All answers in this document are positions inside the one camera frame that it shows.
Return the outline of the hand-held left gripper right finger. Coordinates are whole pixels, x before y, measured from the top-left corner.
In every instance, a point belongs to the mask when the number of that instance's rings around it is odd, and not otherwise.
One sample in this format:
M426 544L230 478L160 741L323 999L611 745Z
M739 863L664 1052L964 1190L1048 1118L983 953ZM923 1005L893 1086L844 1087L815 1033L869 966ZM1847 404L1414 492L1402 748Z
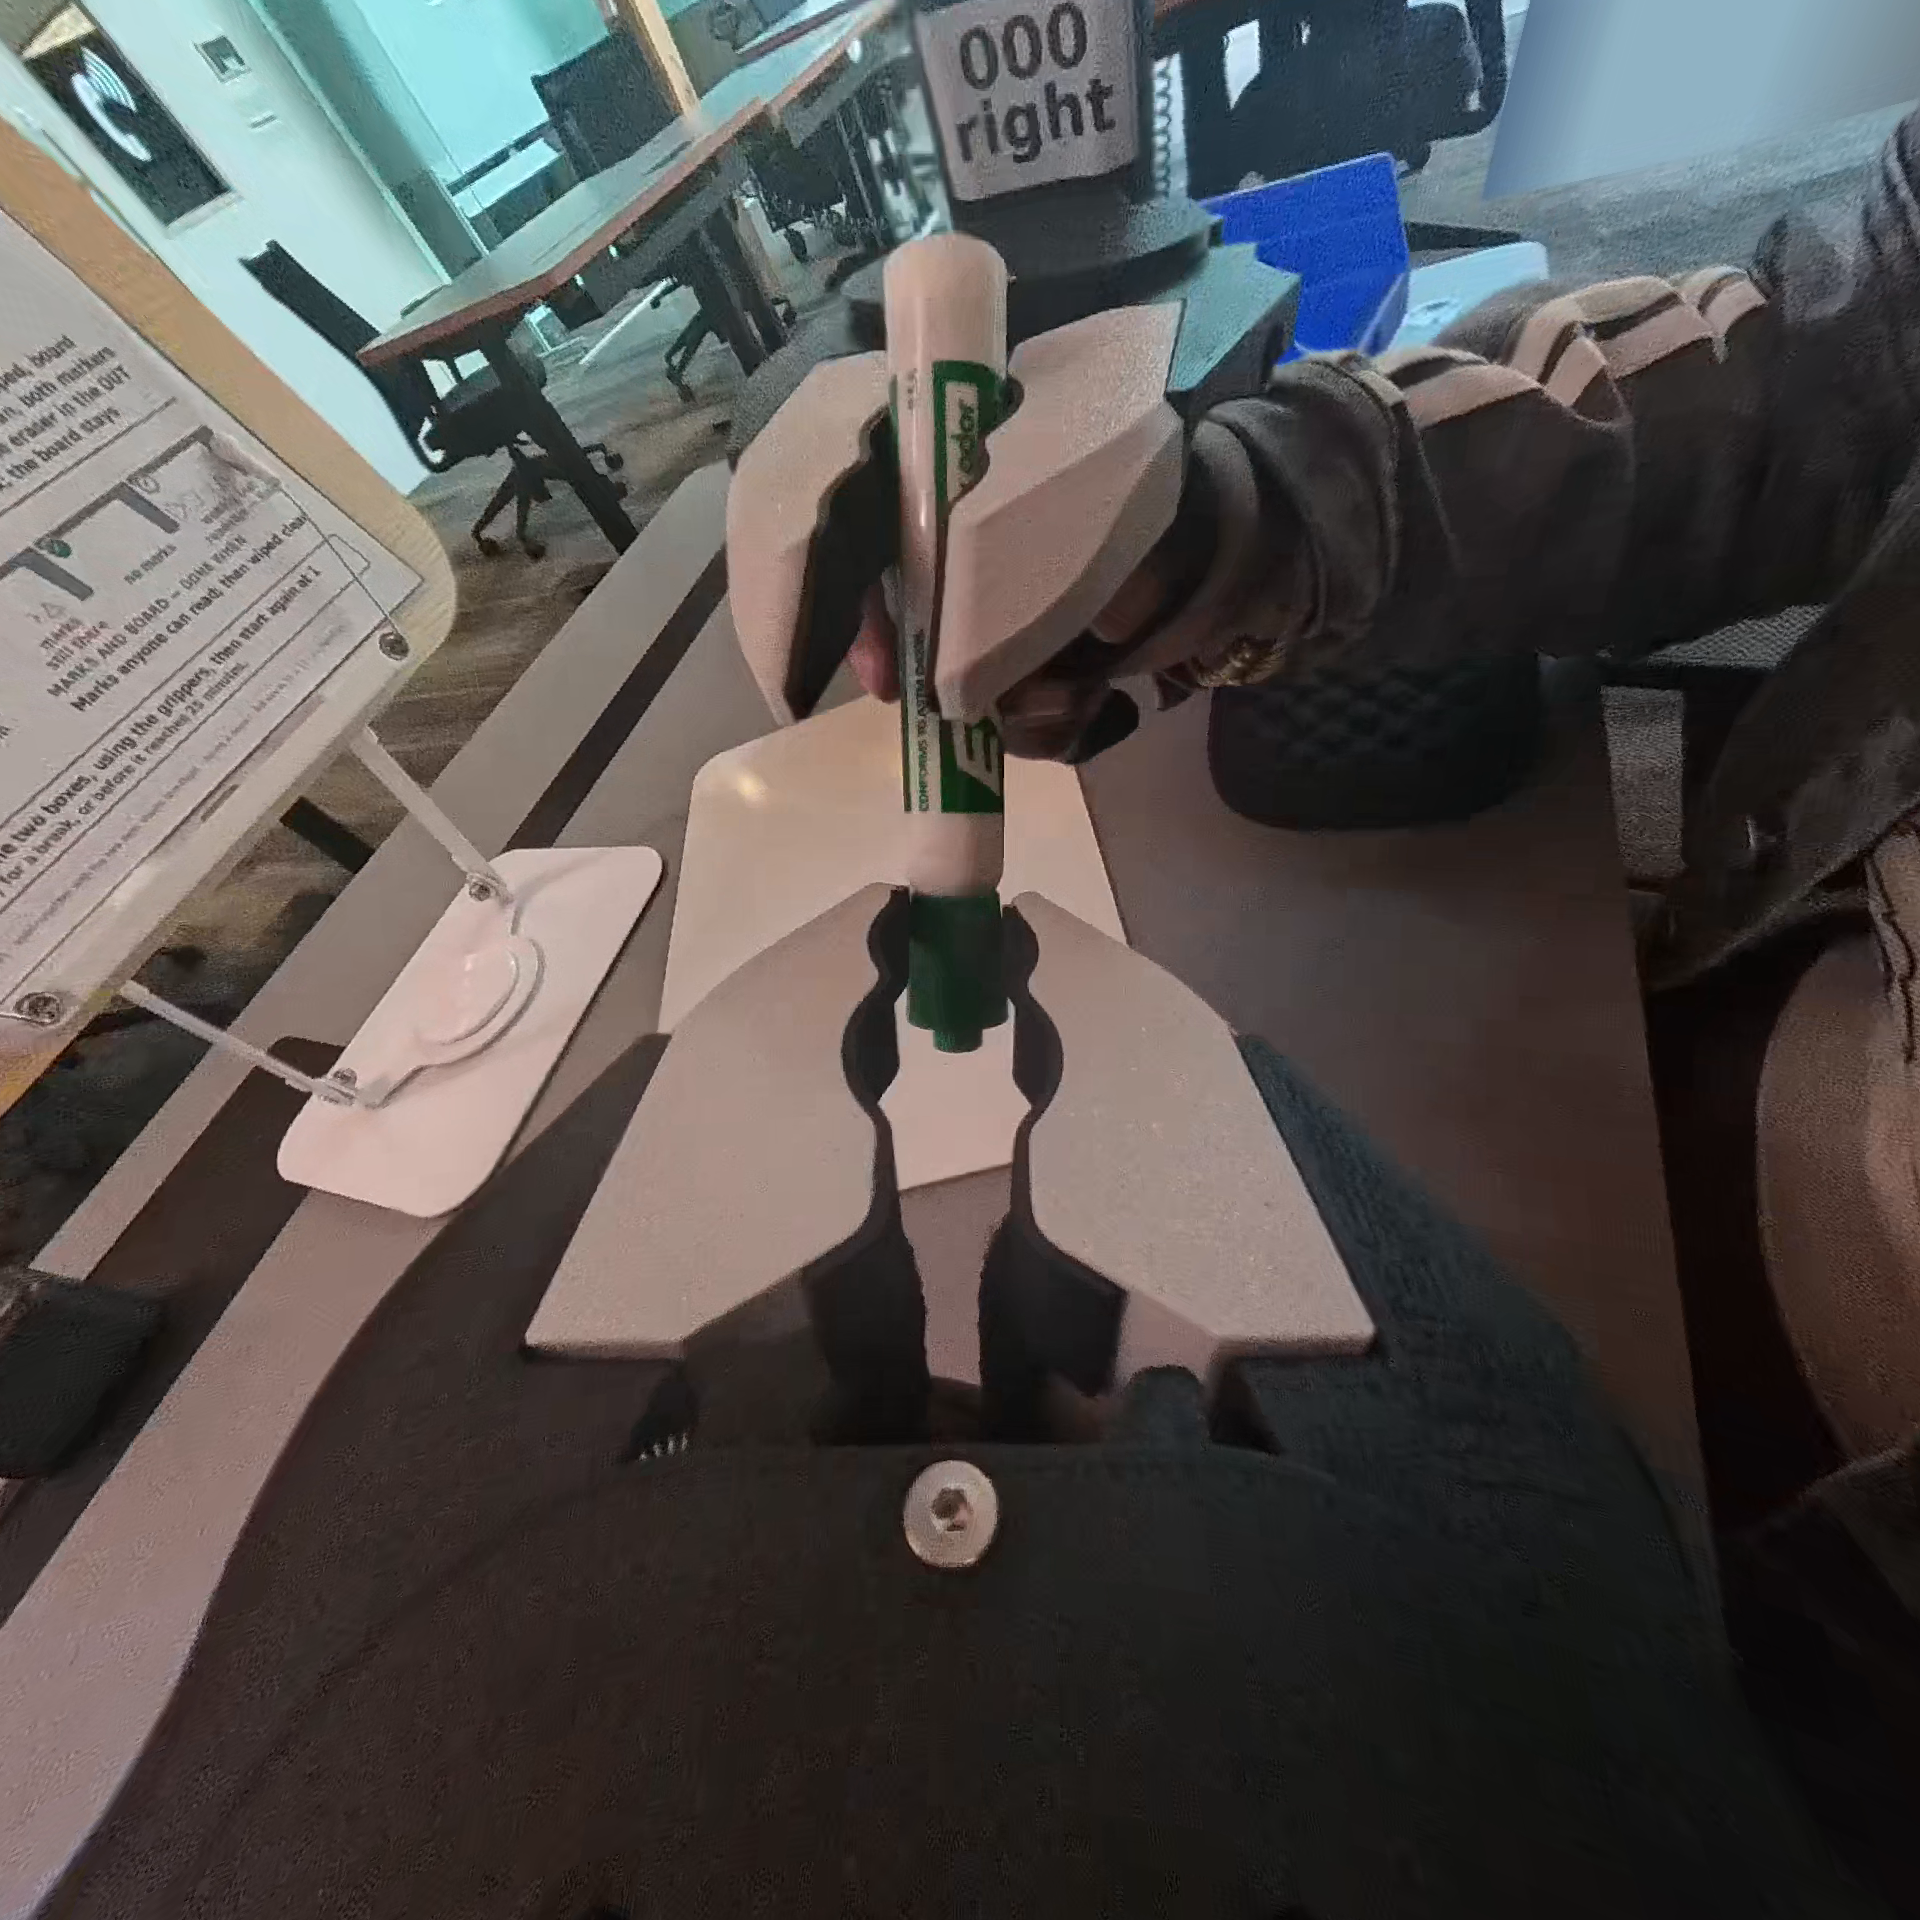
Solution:
M1157 1369L1366 1352L1376 1320L1237 1033L1039 894L1000 919L1015 1030L1011 1199L975 1295L990 1421Z

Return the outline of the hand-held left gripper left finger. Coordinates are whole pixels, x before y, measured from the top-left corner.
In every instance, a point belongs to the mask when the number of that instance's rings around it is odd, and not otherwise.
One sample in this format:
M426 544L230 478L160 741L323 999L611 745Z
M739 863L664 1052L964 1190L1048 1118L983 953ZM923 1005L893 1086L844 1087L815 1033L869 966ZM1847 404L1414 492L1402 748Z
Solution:
M928 1309L883 1094L908 894L853 894L663 1045L533 1317L533 1351L714 1369L805 1342L826 1430L923 1430Z

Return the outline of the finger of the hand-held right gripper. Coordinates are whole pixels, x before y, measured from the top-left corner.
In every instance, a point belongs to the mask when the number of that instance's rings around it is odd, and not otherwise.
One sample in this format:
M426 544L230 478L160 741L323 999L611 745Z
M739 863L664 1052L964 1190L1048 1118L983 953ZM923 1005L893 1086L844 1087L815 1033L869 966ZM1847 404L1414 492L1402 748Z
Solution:
M1147 561L1183 492L1168 397L1183 301L1116 305L1015 349L1019 403L948 511L932 620L941 717L995 720L1007 753L1072 753L1133 671Z
M883 355L811 367L740 449L730 481L730 607L781 726L814 716L898 559L898 459Z

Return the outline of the green whiteboard marker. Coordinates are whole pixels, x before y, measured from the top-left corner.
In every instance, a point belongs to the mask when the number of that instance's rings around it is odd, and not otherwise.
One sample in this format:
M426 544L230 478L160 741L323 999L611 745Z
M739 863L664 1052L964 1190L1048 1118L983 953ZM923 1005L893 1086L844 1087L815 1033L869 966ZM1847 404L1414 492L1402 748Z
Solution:
M901 246L883 269L901 521L892 598L906 884L930 897L991 896L1000 879L1000 733L990 713L960 716L941 671L958 661L946 613L951 523L987 470L1003 414L1005 293L998 253L954 231Z

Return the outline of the green marker cap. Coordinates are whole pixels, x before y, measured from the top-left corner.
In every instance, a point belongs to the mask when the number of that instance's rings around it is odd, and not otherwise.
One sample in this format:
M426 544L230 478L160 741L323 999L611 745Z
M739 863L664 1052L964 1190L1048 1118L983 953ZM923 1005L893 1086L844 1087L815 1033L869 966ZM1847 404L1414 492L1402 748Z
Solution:
M1007 1020L997 892L912 894L906 1016L941 1054L972 1054Z

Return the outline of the white whiteboard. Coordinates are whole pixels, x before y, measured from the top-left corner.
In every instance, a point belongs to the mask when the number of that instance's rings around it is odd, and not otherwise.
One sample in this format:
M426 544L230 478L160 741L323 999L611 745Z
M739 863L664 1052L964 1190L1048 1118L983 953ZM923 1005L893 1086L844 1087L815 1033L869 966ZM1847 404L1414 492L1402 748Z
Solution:
M694 777L678 861L663 1003L672 1025L739 966L871 883L906 876L895 708L822 710L716 753ZM1011 903L1038 892L1122 941L1125 929L1078 774L1019 758L1003 805ZM1005 1168L1024 1115L1012 1030L941 1054L895 1009L898 1075L883 1097L903 1190Z

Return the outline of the blue plastic bin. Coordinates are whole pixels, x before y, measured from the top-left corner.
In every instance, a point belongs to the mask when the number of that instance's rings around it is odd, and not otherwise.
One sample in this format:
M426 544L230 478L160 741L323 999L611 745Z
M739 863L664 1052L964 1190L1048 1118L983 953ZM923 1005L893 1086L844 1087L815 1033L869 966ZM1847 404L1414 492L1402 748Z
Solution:
M1203 198L1227 245L1301 280L1279 361L1384 351L1408 310L1408 239L1398 164L1370 153L1302 175Z

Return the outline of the person's right forearm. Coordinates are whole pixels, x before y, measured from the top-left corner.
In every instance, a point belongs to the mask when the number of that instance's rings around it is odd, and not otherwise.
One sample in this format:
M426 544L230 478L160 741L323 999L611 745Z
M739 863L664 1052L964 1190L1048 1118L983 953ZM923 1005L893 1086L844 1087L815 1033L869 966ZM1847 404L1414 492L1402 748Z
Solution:
M1915 668L1915 236L1909 111L1843 243L1781 219L1746 269L1283 367L1244 427L1272 565L1244 661L1634 653L1824 606L1816 686Z

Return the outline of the person's right hand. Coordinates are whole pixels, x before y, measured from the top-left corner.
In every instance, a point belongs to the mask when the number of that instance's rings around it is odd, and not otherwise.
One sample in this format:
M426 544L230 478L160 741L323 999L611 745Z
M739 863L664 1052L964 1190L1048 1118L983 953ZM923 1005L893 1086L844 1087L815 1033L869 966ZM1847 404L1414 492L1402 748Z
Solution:
M1102 609L998 704L1021 760L1078 765L1140 729L1170 695L1271 671L1315 613L1317 561L1291 481L1264 459L1268 399L1207 411L1187 446L1183 492L1165 534Z

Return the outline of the black office chair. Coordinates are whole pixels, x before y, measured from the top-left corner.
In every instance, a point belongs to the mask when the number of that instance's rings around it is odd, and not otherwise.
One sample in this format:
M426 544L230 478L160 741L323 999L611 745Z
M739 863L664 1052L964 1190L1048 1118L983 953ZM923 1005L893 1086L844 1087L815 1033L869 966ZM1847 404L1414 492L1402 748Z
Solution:
M240 264L263 293L367 376L428 473L447 473L453 467L503 452L510 462L507 476L470 526L470 540L484 556L498 557L503 542L491 537L491 526L504 510L514 510L519 551L528 559L544 557L544 542L533 531L533 515L536 504L550 500L560 467L516 420L507 395L498 388L496 373L455 374L450 387L440 391L419 361L365 367L358 364L358 349L372 343L374 326L336 296L285 246L270 243L244 256Z

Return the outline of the wooden office desk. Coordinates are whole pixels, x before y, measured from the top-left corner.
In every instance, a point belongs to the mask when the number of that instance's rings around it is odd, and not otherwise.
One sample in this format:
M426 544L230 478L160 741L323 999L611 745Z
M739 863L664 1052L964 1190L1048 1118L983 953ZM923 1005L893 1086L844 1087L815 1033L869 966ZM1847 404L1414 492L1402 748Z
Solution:
M358 366L376 369L482 355L519 427L560 470L563 484L580 497L614 552L623 552L638 531L614 480L592 463L556 404L535 388L511 351L511 332L623 245L630 245L638 272L656 272L672 253L698 248L703 272L694 276L694 291L710 296L735 361L754 373L784 344L789 326L730 219L730 200L750 175L744 136L781 133L802 140L810 131L802 110L822 120L827 81L839 75L860 81L850 51L893 12L893 4L840 6L786 45L748 62L640 151L576 182L496 252L358 347Z

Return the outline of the black knobbly rounded object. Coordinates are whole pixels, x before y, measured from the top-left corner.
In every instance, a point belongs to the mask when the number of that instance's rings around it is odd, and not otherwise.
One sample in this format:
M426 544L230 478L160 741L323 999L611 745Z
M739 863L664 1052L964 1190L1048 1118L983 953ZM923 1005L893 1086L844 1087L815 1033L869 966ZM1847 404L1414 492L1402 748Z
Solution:
M1322 668L1218 688L1207 720L1215 796L1285 831L1458 825L1524 787L1544 731L1531 652L1438 665Z

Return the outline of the white table sign stand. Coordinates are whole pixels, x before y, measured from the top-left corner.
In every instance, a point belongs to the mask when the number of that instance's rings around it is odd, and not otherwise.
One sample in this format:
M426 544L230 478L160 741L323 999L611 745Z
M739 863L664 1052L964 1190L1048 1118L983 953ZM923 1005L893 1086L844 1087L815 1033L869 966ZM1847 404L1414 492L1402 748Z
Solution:
M661 855L482 853L402 772L372 720L447 635L440 544L13 126L2 374L4 1102L124 1000L304 1097L283 1179L459 1208L656 897ZM338 756L459 878L311 1075L135 972Z

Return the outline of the black boxy object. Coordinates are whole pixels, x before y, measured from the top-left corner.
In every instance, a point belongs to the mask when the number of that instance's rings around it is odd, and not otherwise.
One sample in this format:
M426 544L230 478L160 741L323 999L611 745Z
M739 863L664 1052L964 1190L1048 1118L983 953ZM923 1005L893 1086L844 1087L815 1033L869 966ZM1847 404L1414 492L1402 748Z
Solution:
M2 1479L40 1479L85 1448L160 1323L152 1299L7 1263Z

